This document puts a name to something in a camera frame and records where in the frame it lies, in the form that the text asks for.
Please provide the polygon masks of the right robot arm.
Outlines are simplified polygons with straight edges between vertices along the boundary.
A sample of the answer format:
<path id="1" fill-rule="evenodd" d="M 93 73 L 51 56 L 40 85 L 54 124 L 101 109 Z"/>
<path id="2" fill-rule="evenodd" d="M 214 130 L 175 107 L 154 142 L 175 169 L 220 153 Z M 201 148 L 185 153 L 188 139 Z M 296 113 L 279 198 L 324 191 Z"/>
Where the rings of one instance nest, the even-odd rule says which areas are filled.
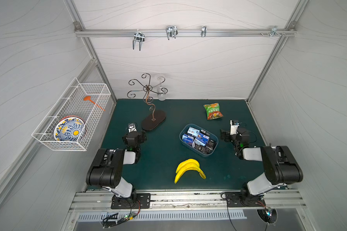
<path id="1" fill-rule="evenodd" d="M 241 189 L 243 197 L 259 197 L 275 188 L 303 180 L 303 172 L 288 146 L 250 146 L 249 131 L 234 125 L 229 131 L 221 130 L 220 137 L 233 145 L 240 160 L 263 164 L 263 173 L 248 181 Z"/>

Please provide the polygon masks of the teal plastic storage box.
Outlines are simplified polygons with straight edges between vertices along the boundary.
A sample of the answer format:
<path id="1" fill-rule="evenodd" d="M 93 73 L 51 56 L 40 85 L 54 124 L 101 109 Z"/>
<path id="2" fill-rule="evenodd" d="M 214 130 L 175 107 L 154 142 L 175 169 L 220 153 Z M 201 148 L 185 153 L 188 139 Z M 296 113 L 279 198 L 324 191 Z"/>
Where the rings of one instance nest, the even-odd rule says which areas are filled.
<path id="1" fill-rule="evenodd" d="M 194 127 L 200 130 L 200 133 L 197 137 L 193 137 L 187 134 L 189 127 Z M 179 138 L 184 146 L 196 152 L 202 157 L 209 157 L 210 155 L 212 155 L 219 142 L 219 139 L 214 134 L 195 124 L 187 124 L 182 129 Z"/>

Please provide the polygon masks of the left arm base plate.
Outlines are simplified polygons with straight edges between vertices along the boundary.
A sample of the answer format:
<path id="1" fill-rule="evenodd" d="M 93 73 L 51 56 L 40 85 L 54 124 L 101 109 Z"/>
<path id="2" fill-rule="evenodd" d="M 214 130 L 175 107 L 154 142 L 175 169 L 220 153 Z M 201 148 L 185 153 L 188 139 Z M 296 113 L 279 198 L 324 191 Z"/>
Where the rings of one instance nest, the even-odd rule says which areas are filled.
<path id="1" fill-rule="evenodd" d="M 150 193 L 133 193 L 128 198 L 112 197 L 111 209 L 148 209 L 150 208 Z"/>

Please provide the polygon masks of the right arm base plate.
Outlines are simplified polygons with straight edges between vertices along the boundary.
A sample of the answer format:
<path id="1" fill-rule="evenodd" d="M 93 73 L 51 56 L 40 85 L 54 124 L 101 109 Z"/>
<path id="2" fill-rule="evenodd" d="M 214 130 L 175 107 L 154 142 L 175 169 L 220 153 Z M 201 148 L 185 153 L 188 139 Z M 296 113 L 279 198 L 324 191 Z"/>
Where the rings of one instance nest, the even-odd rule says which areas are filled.
<path id="1" fill-rule="evenodd" d="M 229 208 L 256 207 L 264 208 L 266 203 L 263 195 L 248 195 L 241 192 L 223 192 L 221 198 Z"/>

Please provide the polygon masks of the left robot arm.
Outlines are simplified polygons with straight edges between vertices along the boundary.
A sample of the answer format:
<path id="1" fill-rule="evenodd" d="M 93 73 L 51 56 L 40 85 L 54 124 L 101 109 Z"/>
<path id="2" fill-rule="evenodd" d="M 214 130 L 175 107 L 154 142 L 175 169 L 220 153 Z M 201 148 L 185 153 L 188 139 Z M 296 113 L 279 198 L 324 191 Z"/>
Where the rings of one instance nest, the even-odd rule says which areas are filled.
<path id="1" fill-rule="evenodd" d="M 88 186 L 99 187 L 117 198 L 136 201 L 136 189 L 122 177 L 123 166 L 138 163 L 140 144 L 147 140 L 145 132 L 131 131 L 123 136 L 124 149 L 98 149 L 86 174 Z"/>

